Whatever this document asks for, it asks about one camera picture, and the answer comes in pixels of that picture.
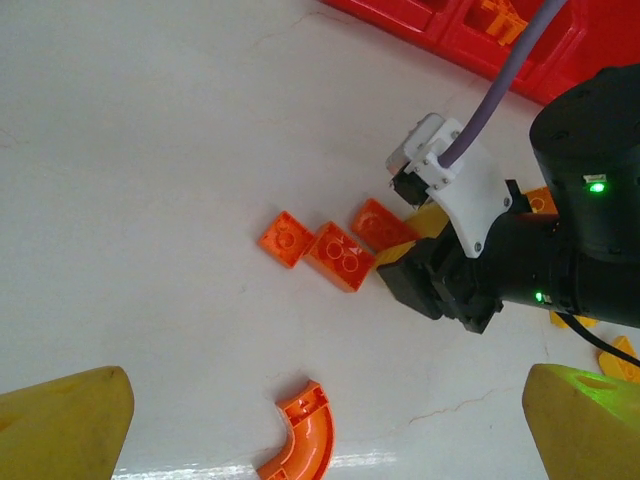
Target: white floor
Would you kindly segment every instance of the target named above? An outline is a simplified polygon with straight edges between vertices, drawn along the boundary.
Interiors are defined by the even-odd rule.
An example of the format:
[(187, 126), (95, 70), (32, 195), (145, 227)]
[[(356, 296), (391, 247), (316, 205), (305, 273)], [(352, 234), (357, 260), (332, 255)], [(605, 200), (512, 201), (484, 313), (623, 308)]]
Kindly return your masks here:
[[(486, 88), (311, 0), (0, 3), (0, 390), (124, 367), (119, 480), (256, 478), (274, 399), (308, 377), (335, 415), (327, 479), (545, 478), (522, 387), (537, 362), (598, 371), (589, 345), (515, 305), (473, 335), (256, 246), (281, 209), (408, 213), (387, 155)], [(509, 96), (482, 137), (524, 188), (538, 109)]]

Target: orange building block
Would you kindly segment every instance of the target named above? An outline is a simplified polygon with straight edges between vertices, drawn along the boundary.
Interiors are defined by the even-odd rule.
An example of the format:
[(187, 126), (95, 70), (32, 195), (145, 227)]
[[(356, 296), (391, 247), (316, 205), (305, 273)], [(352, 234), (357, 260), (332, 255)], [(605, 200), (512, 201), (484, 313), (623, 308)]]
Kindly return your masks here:
[[(634, 358), (638, 358), (636, 351), (631, 345), (631, 341), (621, 336), (616, 338), (612, 344), (618, 350), (622, 350), (624, 353), (631, 355)], [(635, 365), (631, 365), (629, 362), (614, 357), (610, 353), (602, 352), (598, 357), (598, 363), (605, 375), (619, 380), (626, 380), (627, 382), (640, 383), (640, 368)]]
[(374, 252), (419, 240), (420, 236), (375, 198), (368, 199), (351, 223), (351, 231)]
[(373, 255), (333, 222), (320, 228), (305, 259), (346, 292), (357, 292), (375, 263)]
[(523, 32), (529, 22), (520, 18), (509, 0), (479, 0), (482, 10), (491, 12), (493, 20), (486, 29), (502, 46), (510, 45)]
[(258, 244), (287, 268), (293, 268), (313, 242), (313, 233), (289, 212), (282, 212)]
[(533, 213), (558, 213), (549, 187), (537, 188), (526, 193)]
[(320, 480), (331, 462), (335, 444), (333, 416), (320, 384), (278, 402), (289, 433), (283, 449), (258, 469), (261, 480)]

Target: green led light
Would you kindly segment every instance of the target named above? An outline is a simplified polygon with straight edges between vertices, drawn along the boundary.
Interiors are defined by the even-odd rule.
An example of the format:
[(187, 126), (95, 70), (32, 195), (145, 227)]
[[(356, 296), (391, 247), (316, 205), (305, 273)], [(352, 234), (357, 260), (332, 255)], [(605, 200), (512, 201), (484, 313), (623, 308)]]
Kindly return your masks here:
[(591, 193), (602, 193), (604, 192), (606, 189), (606, 186), (604, 183), (594, 183), (589, 187), (589, 191)]

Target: yellow object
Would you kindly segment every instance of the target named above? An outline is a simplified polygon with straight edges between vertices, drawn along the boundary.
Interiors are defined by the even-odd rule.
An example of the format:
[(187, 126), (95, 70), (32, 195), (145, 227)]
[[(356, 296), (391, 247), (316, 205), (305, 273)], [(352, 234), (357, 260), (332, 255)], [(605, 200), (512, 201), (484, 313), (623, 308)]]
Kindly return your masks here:
[(420, 238), (436, 238), (449, 223), (449, 217), (437, 203), (432, 202), (420, 207), (404, 223), (418, 232)]
[(523, 32), (529, 22), (520, 18), (509, 0), (480, 0), (483, 10), (495, 14), (486, 32), (496, 37), (502, 46), (510, 45)]
[(108, 480), (132, 416), (119, 367), (0, 395), (0, 478)]
[[(636, 351), (633, 349), (633, 345), (631, 345), (631, 341), (624, 335), (616, 338), (613, 341), (613, 346), (634, 358), (638, 358)], [(614, 357), (610, 353), (602, 352), (598, 357), (598, 363), (604, 374), (609, 377), (626, 380), (627, 382), (640, 383), (640, 368), (631, 365), (629, 362)]]
[[(415, 230), (420, 235), (420, 238), (436, 238), (449, 223), (449, 217), (437, 203), (432, 202), (420, 207), (404, 223)], [(374, 268), (399, 260), (415, 244), (416, 242), (406, 242), (382, 250), (376, 255)]]
[[(569, 325), (564, 323), (564, 320), (562, 320), (556, 312), (549, 312), (549, 319), (551, 323), (558, 328), (569, 328)], [(593, 328), (598, 324), (598, 320), (594, 320), (593, 318), (576, 316), (576, 319), (586, 328)]]
[(640, 478), (640, 385), (535, 365), (524, 414), (550, 480)]
[(378, 268), (380, 265), (386, 265), (399, 260), (400, 257), (411, 250), (415, 244), (416, 242), (407, 242), (381, 251), (376, 255), (376, 263), (373, 268)]

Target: red plastic tray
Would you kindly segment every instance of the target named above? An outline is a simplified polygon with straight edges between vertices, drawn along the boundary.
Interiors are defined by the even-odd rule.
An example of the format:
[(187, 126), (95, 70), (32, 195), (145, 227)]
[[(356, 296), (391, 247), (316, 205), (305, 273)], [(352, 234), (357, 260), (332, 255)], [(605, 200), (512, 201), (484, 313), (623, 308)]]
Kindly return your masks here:
[[(489, 79), (512, 45), (485, 33), (479, 0), (323, 0)], [(511, 0), (531, 20), (543, 0)], [(529, 56), (513, 90), (546, 104), (607, 66), (640, 63), (638, 0), (570, 0)]]

